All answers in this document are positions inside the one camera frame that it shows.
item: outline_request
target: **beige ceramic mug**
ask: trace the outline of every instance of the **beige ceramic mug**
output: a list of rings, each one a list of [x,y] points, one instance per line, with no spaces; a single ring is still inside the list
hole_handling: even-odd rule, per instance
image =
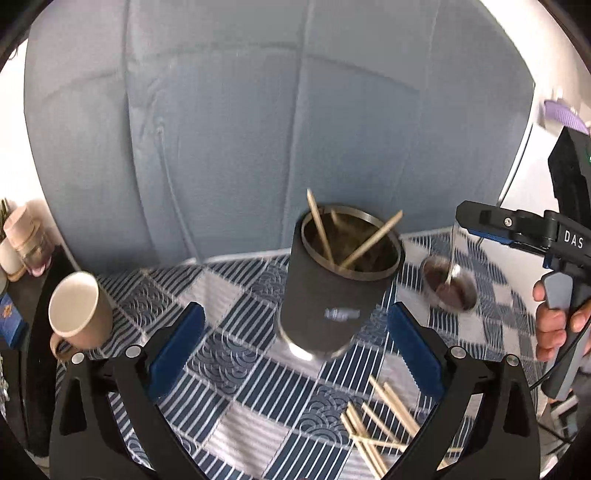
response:
[[[74,353],[100,347],[107,341],[113,328],[113,312],[93,275],[74,272],[59,283],[49,301],[49,323],[54,331],[49,345],[58,360],[69,361]],[[63,340],[71,347],[58,352]]]

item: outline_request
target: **gray handle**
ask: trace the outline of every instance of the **gray handle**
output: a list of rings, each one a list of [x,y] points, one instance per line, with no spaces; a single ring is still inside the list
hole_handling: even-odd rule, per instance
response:
[[[552,272],[542,277],[542,283],[546,290],[546,301],[548,307],[551,309],[560,309],[566,312],[566,341],[558,350],[556,357],[547,363],[546,371],[548,371],[554,363],[556,358],[562,357],[564,351],[571,345],[578,333],[570,329],[570,318],[574,312],[591,298],[591,287],[583,283],[575,283],[568,275],[560,272]],[[589,328],[585,331],[579,343],[566,355],[556,368],[554,373],[542,383],[542,392],[550,398],[564,401],[566,400],[570,387],[573,384],[574,376],[581,364],[583,358],[584,348],[589,338]]]

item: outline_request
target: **mug handle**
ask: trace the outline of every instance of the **mug handle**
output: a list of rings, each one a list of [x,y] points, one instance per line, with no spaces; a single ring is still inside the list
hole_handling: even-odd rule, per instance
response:
[[[59,346],[61,341],[67,342],[67,340],[59,336],[57,333],[52,333],[51,338],[49,339],[49,348],[51,349],[51,353],[53,356],[56,357],[58,360],[63,360],[64,362],[69,362],[75,353],[80,352],[81,350],[77,349],[76,347],[70,345],[69,349],[65,352],[58,352],[57,347]]]

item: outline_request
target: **stainless steel rim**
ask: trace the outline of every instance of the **stainless steel rim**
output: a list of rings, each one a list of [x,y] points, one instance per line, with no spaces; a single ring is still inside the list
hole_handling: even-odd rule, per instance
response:
[[[474,305],[471,308],[466,309],[466,310],[462,310],[462,309],[456,309],[456,308],[448,305],[447,303],[443,302],[439,298],[439,296],[433,291],[433,289],[429,286],[427,279],[425,278],[425,263],[427,263],[427,261],[429,261],[429,260],[449,263],[449,260],[447,258],[441,257],[440,255],[430,255],[429,257],[425,258],[421,262],[420,272],[421,272],[421,281],[423,283],[423,293],[427,296],[429,303],[432,306],[438,306],[439,308],[441,308],[447,312],[451,312],[451,313],[469,313],[472,310],[474,310],[476,308],[476,305],[478,305],[478,297],[479,297],[478,290],[476,288],[476,284],[472,285],[474,288],[474,291],[475,291],[475,301],[474,301]]]
[[[275,312],[275,327],[277,328],[277,333],[279,334],[279,337],[281,337],[285,343],[295,345],[296,347],[303,350],[304,352],[309,353],[315,360],[321,360],[324,362],[327,362],[329,360],[334,360],[335,358],[338,358],[338,357],[344,355],[345,352],[349,349],[349,347],[351,347],[351,342],[353,341],[353,337],[351,337],[351,341],[349,343],[343,345],[336,352],[333,352],[330,355],[318,355],[315,352],[310,352],[310,351],[302,348],[300,345],[298,345],[294,341],[292,341],[291,338],[286,334],[285,330],[281,326],[281,306],[279,306],[279,308],[277,309],[277,312]]]
[[[373,215],[370,215],[370,214],[365,213],[361,210],[358,210],[357,208],[347,207],[344,205],[318,206],[318,211],[320,212],[321,215],[323,213],[329,212],[331,210],[334,210],[336,213],[345,213],[347,215],[351,215],[353,217],[360,218],[362,220],[365,220],[368,223],[371,223],[372,225],[376,226],[377,228],[380,228],[384,225],[384,222],[381,221],[379,218],[376,218]],[[398,269],[398,267],[400,265],[400,260],[402,257],[402,245],[400,244],[400,241],[398,240],[397,236],[393,233],[395,231],[394,229],[390,230],[386,234],[386,237],[392,242],[392,244],[394,245],[394,248],[396,249],[396,252],[398,254],[398,258],[396,259],[396,263],[387,270],[382,270],[381,272],[366,273],[366,272],[356,272],[353,270],[349,270],[348,268],[341,268],[338,265],[333,265],[327,259],[325,259],[322,255],[320,255],[316,250],[314,250],[312,248],[312,246],[308,243],[308,240],[306,240],[306,237],[304,236],[304,228],[306,228],[306,225],[308,225],[308,223],[310,223],[311,221],[313,221],[312,214],[310,212],[308,212],[308,214],[305,215],[304,219],[301,222],[301,229],[300,229],[301,242],[304,245],[304,248],[306,249],[308,254],[318,264],[320,264],[322,267],[324,267],[326,270],[334,272],[337,275],[340,275],[341,277],[350,278],[351,280],[375,281],[375,280],[381,280],[383,278],[389,277],[390,275],[393,275],[394,272],[396,272],[396,270]]]

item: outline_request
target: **checkered tablecloth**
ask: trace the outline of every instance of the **checkered tablecloth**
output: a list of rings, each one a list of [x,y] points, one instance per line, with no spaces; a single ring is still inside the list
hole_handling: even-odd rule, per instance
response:
[[[156,329],[173,323],[188,302],[196,301],[205,309],[206,331],[181,380],[159,406],[206,475],[220,480],[371,479],[339,419],[347,402],[368,402],[402,442],[408,434],[372,394],[369,376],[393,386],[419,424],[433,407],[386,331],[385,315],[393,302],[403,301],[448,345],[462,345],[477,358],[496,360],[515,353],[529,382],[541,375],[533,353],[534,318],[483,250],[459,234],[456,259],[473,275],[479,302],[473,312],[455,315],[429,307],[418,269],[430,254],[449,257],[450,229],[407,236],[404,245],[406,263],[396,282],[337,360],[300,360],[275,336],[288,255],[100,277],[116,303],[114,328],[109,341],[90,355],[109,357],[130,344],[145,344]],[[58,386],[63,375],[60,367]],[[537,403],[535,392],[533,398]],[[150,466],[120,396],[112,394],[111,404],[132,457]],[[452,446],[463,446],[478,404],[474,396]],[[363,421],[373,437],[386,439],[373,422]],[[399,452],[386,448],[382,454],[392,465]]]

